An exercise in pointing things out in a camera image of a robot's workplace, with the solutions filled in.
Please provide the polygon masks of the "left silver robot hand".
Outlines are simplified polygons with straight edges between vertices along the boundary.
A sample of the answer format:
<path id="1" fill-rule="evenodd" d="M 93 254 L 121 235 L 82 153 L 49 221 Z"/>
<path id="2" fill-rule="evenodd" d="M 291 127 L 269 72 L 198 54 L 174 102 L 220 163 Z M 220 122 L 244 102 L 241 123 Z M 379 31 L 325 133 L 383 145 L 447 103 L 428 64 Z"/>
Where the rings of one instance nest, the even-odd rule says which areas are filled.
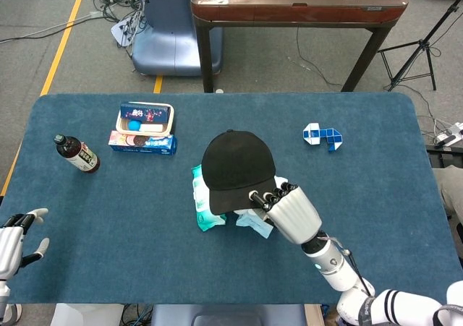
<path id="1" fill-rule="evenodd" d="M 27 232 L 35 222 L 43 223 L 43 216 L 48 208 L 34 209 L 28 213 L 12 215 L 1 226 L 1 281 L 11 279 L 20 268 L 27 267 L 42 259 L 48 250 L 50 239 L 41 240 L 38 248 L 27 256 L 23 256 L 23 244 Z"/>

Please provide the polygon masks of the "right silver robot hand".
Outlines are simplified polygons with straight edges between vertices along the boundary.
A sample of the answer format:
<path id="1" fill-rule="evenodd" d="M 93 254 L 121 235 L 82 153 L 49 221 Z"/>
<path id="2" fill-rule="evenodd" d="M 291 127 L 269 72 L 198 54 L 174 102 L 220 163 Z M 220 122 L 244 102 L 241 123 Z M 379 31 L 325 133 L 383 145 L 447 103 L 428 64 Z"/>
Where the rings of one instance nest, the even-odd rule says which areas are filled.
<path id="1" fill-rule="evenodd" d="M 256 215 L 272 222 L 294 244 L 309 242 L 321 229 L 318 211 L 296 184 L 284 182 L 281 188 L 263 194 L 252 190 L 248 197 Z"/>

